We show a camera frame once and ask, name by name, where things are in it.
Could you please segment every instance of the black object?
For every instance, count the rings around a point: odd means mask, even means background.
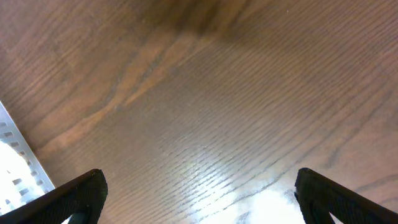
[[[398,214],[327,179],[309,168],[298,171],[296,199],[306,224],[398,223]]]
[[[0,216],[0,223],[97,223],[108,186],[99,169],[93,169],[38,199]]]

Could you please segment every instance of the wooden table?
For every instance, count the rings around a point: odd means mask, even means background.
[[[101,223],[303,223],[301,167],[398,210],[396,0],[0,0],[0,100]]]

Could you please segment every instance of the perforated panel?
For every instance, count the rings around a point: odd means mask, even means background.
[[[0,102],[0,215],[54,189],[17,126]]]

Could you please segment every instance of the dark wood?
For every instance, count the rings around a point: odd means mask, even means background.
[[[396,0],[0,0],[0,100],[102,223],[302,223],[310,167],[398,210]]]

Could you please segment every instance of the wood grain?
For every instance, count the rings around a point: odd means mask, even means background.
[[[101,223],[303,223],[310,167],[398,211],[398,2],[0,0],[0,100]]]

